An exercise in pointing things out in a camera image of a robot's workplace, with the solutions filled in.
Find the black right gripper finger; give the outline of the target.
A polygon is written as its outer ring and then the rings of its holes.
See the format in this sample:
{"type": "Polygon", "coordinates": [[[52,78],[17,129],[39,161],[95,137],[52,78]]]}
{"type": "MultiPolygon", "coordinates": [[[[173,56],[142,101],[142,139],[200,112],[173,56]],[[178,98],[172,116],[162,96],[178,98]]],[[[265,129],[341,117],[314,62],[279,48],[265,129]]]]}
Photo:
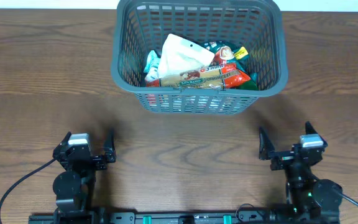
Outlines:
{"type": "Polygon", "coordinates": [[[267,136],[264,128],[259,128],[259,159],[271,160],[271,153],[275,151],[275,147],[267,136]]]}
{"type": "Polygon", "coordinates": [[[313,125],[307,121],[305,123],[305,134],[309,135],[309,134],[317,134],[318,132],[314,129],[313,125]]]}

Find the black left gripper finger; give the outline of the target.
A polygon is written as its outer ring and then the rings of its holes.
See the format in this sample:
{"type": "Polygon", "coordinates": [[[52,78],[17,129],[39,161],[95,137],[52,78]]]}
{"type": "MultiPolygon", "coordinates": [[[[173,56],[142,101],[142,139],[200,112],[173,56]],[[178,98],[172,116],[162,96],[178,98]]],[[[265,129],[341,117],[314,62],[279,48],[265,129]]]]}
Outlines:
{"type": "Polygon", "coordinates": [[[114,131],[110,130],[103,145],[104,155],[107,162],[116,161],[116,150],[114,147],[114,131]]]}
{"type": "Polygon", "coordinates": [[[71,137],[71,132],[69,131],[69,132],[67,132],[67,134],[61,141],[61,145],[68,145],[68,141],[69,141],[70,137],[71,137]]]}

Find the green lid jar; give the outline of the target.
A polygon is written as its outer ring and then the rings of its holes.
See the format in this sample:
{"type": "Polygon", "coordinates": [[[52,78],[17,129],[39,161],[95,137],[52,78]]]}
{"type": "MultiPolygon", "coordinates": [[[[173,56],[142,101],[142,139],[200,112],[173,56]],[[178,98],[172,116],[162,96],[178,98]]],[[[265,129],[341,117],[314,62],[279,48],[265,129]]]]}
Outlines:
{"type": "Polygon", "coordinates": [[[257,73],[251,73],[250,80],[237,86],[236,88],[239,90],[252,90],[252,91],[258,91],[258,86],[256,84],[257,81],[257,73]]]}

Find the orange spaghetti packet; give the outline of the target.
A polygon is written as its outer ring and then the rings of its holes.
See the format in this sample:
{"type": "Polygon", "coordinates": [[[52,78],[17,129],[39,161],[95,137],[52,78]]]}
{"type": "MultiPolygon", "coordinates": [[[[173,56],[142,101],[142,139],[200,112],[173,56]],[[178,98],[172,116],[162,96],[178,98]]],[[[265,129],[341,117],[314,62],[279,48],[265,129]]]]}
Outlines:
{"type": "Polygon", "coordinates": [[[251,78],[237,68],[236,63],[214,65],[199,70],[189,70],[176,75],[168,75],[147,82],[146,87],[172,87],[224,90],[250,81],[251,78]]]}

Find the mint toilet wipes pack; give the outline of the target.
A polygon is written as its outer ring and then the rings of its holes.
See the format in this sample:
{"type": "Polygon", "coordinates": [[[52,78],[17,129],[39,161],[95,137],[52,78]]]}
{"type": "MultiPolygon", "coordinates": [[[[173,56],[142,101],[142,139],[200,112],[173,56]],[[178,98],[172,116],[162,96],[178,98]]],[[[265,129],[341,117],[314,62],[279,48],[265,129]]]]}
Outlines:
{"type": "Polygon", "coordinates": [[[144,72],[149,73],[151,70],[157,71],[159,64],[160,64],[160,57],[157,55],[156,51],[151,50],[147,56],[144,72]]]}

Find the green instant coffee bag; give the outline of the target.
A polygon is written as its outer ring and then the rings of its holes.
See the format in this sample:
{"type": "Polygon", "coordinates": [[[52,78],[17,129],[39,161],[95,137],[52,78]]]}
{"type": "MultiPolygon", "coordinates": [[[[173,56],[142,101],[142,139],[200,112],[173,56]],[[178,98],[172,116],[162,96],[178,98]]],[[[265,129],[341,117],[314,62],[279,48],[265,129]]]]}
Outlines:
{"type": "Polygon", "coordinates": [[[223,79],[224,88],[236,88],[250,80],[245,63],[249,53],[244,46],[238,47],[226,41],[205,42],[202,46],[214,54],[211,66],[231,64],[239,72],[237,75],[223,79]]]}

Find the beige paper pouch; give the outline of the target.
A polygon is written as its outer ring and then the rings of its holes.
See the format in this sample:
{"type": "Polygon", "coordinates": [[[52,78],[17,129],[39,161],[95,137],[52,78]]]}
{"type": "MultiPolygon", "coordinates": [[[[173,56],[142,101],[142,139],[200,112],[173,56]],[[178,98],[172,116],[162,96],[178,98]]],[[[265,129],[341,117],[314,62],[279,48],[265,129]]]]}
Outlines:
{"type": "Polygon", "coordinates": [[[158,65],[159,78],[208,67],[214,57],[215,54],[206,48],[180,36],[169,34],[162,47],[158,65]]]}

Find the white tissue multipack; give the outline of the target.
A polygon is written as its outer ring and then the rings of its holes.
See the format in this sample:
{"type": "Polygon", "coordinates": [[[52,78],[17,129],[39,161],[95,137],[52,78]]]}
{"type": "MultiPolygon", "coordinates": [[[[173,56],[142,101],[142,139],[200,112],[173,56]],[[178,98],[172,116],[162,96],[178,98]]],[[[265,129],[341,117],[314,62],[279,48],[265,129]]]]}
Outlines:
{"type": "MultiPolygon", "coordinates": [[[[159,79],[159,75],[155,70],[151,70],[146,78],[145,83],[152,82],[159,79]]],[[[174,88],[176,90],[212,90],[212,89],[193,89],[193,88],[174,88]]],[[[201,111],[211,107],[217,107],[221,102],[220,99],[214,100],[210,96],[201,95],[180,95],[180,94],[148,94],[146,100],[149,104],[149,108],[152,111],[162,112],[189,112],[191,110],[201,111]]]]}

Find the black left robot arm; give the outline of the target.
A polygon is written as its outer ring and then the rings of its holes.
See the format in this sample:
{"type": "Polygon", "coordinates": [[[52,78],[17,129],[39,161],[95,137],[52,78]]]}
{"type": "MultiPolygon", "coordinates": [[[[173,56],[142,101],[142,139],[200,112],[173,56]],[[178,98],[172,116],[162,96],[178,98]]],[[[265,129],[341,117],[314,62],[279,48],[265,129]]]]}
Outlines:
{"type": "Polygon", "coordinates": [[[94,155],[87,133],[66,136],[53,150],[53,158],[64,168],[53,182],[56,204],[64,215],[85,214],[90,207],[96,172],[106,170],[116,161],[114,133],[110,132],[102,147],[104,153],[94,155]]]}

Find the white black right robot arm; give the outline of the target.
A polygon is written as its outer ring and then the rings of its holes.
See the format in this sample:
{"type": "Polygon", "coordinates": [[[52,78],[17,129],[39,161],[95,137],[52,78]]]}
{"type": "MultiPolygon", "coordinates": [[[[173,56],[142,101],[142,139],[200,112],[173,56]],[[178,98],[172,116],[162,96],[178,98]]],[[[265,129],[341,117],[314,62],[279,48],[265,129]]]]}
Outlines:
{"type": "Polygon", "coordinates": [[[266,219],[274,223],[339,223],[342,198],[334,191],[342,187],[311,171],[328,146],[311,123],[305,123],[305,134],[288,151],[276,151],[263,128],[259,139],[259,159],[270,161],[270,169],[283,170],[286,177],[286,202],[273,206],[266,219]]]}

